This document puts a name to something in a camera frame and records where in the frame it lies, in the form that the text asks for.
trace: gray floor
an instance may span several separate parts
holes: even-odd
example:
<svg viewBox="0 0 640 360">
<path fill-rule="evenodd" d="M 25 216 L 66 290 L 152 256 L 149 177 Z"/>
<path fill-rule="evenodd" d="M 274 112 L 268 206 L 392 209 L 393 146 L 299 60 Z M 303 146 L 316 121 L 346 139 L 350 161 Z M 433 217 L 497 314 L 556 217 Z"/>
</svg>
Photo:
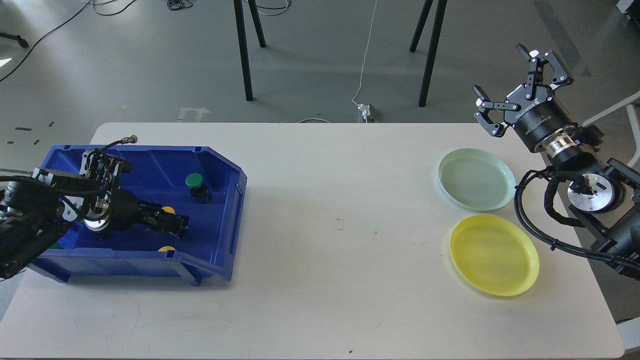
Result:
<svg viewBox="0 0 640 360">
<path fill-rule="evenodd" d="M 114 12 L 127 3 L 118 0 L 99 11 Z M 258 0 L 263 6 L 283 3 Z M 450 0 L 428 105 L 419 108 L 429 31 L 415 54 L 408 46 L 422 2 L 378 0 L 356 100 L 384 111 L 384 122 L 474 122 L 472 85 L 500 99 L 525 81 L 528 66 L 515 49 L 521 42 L 563 56 L 575 82 L 557 97 L 581 122 L 640 90 L 640 33 L 615 4 Z M 0 30 L 19 33 L 33 45 L 82 6 L 71 0 L 4 0 Z M 293 0 L 283 15 L 261 17 L 268 43 L 261 49 L 245 5 L 255 96 L 246 102 L 232 1 L 196 0 L 192 9 L 170 12 L 164 1 L 141 0 L 112 17 L 98 16 L 89 6 L 0 83 L 0 174 L 29 173 L 51 145 L 87 143 L 105 122 L 355 122 L 351 98 L 373 8 L 373 0 Z M 0 59 L 13 58 L 0 67 L 0 78 L 27 51 L 0 39 Z M 205 110 L 198 116 L 185 109 Z M 634 143 L 626 113 L 611 115 L 601 128 L 602 157 L 627 161 Z M 480 127 L 478 134 L 487 136 Z M 590 243 L 588 234 L 579 235 Z M 640 283 L 601 264 L 593 268 L 614 318 L 640 316 Z M 0 282 L 0 315 L 18 282 L 19 277 Z"/>
</svg>

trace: black table leg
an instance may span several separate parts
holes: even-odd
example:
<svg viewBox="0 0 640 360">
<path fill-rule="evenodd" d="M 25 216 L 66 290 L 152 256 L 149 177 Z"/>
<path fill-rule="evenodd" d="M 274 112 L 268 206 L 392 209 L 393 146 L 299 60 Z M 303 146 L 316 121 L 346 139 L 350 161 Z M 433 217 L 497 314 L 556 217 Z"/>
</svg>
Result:
<svg viewBox="0 0 640 360">
<path fill-rule="evenodd" d="M 247 101 L 253 101 L 253 90 L 251 89 L 251 72 L 249 71 L 249 56 L 246 49 L 246 32 L 244 30 L 242 0 L 234 0 L 234 10 L 236 11 L 238 44 L 240 46 L 240 62 L 242 63 L 242 76 L 244 79 L 244 94 Z"/>
<path fill-rule="evenodd" d="M 412 53 L 415 53 L 415 48 L 418 46 L 420 36 L 422 35 L 422 30 L 424 29 L 424 23 L 427 22 L 427 16 L 429 16 L 429 10 L 431 9 L 432 4 L 433 0 L 424 0 L 424 6 L 422 7 L 422 12 L 420 13 L 420 18 L 418 19 L 418 26 L 415 27 L 413 40 L 411 40 L 411 46 L 409 47 L 409 51 L 411 51 Z"/>
<path fill-rule="evenodd" d="M 264 33 L 262 32 L 262 24 L 260 23 L 260 15 L 258 14 L 258 8 L 255 5 L 255 0 L 247 0 L 249 3 L 249 10 L 251 11 L 251 17 L 253 18 L 253 25 L 255 26 L 255 32 L 258 34 L 258 43 L 260 47 L 266 47 L 267 43 L 264 41 Z"/>
<path fill-rule="evenodd" d="M 433 72 L 433 64 L 436 60 L 438 42 L 440 41 L 440 30 L 442 30 L 442 21 L 444 20 L 444 10 L 446 6 L 447 0 L 438 0 L 436 18 L 433 23 L 433 31 L 431 32 L 431 43 L 429 44 L 429 52 L 427 53 L 427 65 L 424 67 L 424 77 L 422 78 L 422 88 L 420 90 L 420 98 L 418 100 L 418 106 L 421 108 L 423 108 L 427 102 L 429 84 L 431 83 L 431 73 Z"/>
</svg>

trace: white cable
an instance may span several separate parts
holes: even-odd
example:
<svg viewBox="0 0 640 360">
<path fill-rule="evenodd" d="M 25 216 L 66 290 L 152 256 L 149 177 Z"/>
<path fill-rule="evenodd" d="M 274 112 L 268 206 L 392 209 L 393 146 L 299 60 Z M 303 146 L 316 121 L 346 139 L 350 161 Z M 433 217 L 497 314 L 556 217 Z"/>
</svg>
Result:
<svg viewBox="0 0 640 360">
<path fill-rule="evenodd" d="M 364 59 L 362 60 L 362 70 L 360 71 L 360 86 L 358 86 L 358 91 L 351 98 L 351 102 L 353 102 L 356 105 L 358 105 L 358 103 L 355 102 L 354 99 L 356 98 L 356 96 L 358 96 L 358 94 L 360 93 L 360 89 L 362 88 L 362 74 L 364 74 L 364 63 L 367 61 L 367 51 L 369 51 L 369 42 L 371 41 L 371 30 L 373 29 L 373 17 L 376 15 L 377 6 L 378 6 L 378 0 L 376 0 L 376 3 L 373 5 L 373 13 L 371 14 L 371 25 L 369 26 L 369 38 L 367 39 L 367 48 L 364 51 Z"/>
<path fill-rule="evenodd" d="M 291 6 L 291 0 L 285 0 L 286 5 L 282 8 L 283 10 L 279 13 L 263 13 L 262 11 L 258 10 L 258 13 L 263 14 L 264 16 L 278 16 L 278 15 L 282 15 L 285 12 L 287 12 L 287 10 L 289 9 L 289 7 Z"/>
<path fill-rule="evenodd" d="M 309 119 L 300 120 L 300 121 L 298 121 L 298 122 L 299 122 L 299 123 L 300 123 L 300 122 L 307 122 L 307 121 L 310 121 L 310 120 L 323 121 L 323 122 L 328 122 L 328 123 L 330 123 L 330 124 L 331 124 L 331 122 L 330 122 L 329 120 L 319 119 L 319 118 L 317 118 L 317 117 L 310 117 Z"/>
</svg>

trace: blue plastic bin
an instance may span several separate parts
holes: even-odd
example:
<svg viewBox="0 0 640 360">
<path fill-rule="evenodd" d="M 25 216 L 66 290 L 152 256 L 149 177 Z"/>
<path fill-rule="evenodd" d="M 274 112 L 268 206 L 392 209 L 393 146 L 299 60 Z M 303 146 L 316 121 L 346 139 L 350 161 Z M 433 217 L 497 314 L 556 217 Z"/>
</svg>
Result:
<svg viewBox="0 0 640 360">
<path fill-rule="evenodd" d="M 96 147 L 101 146 L 55 145 L 42 167 L 77 173 L 83 152 Z M 184 236 L 136 224 L 102 239 L 74 222 L 58 240 L 62 249 L 45 251 L 29 267 L 59 282 L 75 275 L 142 275 L 182 277 L 199 285 L 212 274 L 231 281 L 246 189 L 242 169 L 208 147 L 120 145 L 107 153 L 132 163 L 132 170 L 120 176 L 122 188 L 189 216 Z M 197 203 L 189 194 L 184 181 L 193 172 L 204 176 L 210 203 Z M 159 252 L 164 246 L 175 250 Z"/>
</svg>

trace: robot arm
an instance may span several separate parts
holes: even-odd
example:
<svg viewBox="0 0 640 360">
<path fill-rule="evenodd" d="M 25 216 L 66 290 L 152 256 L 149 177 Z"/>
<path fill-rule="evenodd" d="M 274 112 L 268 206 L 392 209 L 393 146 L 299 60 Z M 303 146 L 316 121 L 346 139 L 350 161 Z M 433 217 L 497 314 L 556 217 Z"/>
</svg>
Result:
<svg viewBox="0 0 640 360">
<path fill-rule="evenodd" d="M 480 86 L 474 86 L 478 106 L 474 117 L 489 135 L 501 137 L 512 127 L 530 152 L 546 152 L 552 166 L 529 171 L 516 187 L 514 205 L 520 223 L 532 235 L 563 251 L 585 258 L 605 261 L 619 274 L 640 280 L 640 174 L 616 159 L 602 163 L 595 155 L 604 135 L 597 127 L 580 127 L 556 99 L 555 90 L 573 82 L 560 59 L 549 50 L 529 52 L 518 49 L 529 62 L 526 83 L 516 87 L 504 102 L 492 102 Z M 543 83 L 543 70 L 554 71 L 550 85 Z M 504 120 L 494 122 L 489 111 L 503 112 Z M 564 225 L 585 227 L 596 238 L 591 249 L 563 243 L 538 229 L 527 218 L 522 192 L 533 179 L 548 181 L 545 211 Z M 560 183 L 570 181 L 569 210 L 576 218 L 567 218 L 553 209 Z M 611 227 L 604 226 L 592 214 L 619 207 L 630 188 L 634 205 Z"/>
<path fill-rule="evenodd" d="M 0 181 L 9 181 L 0 192 L 0 277 L 19 273 L 64 236 L 73 221 L 84 222 L 97 236 L 144 224 L 181 237 L 189 217 L 140 201 L 118 184 L 131 164 L 105 150 L 136 141 L 129 136 L 87 150 L 78 174 L 36 168 L 32 177 L 0 176 Z"/>
</svg>

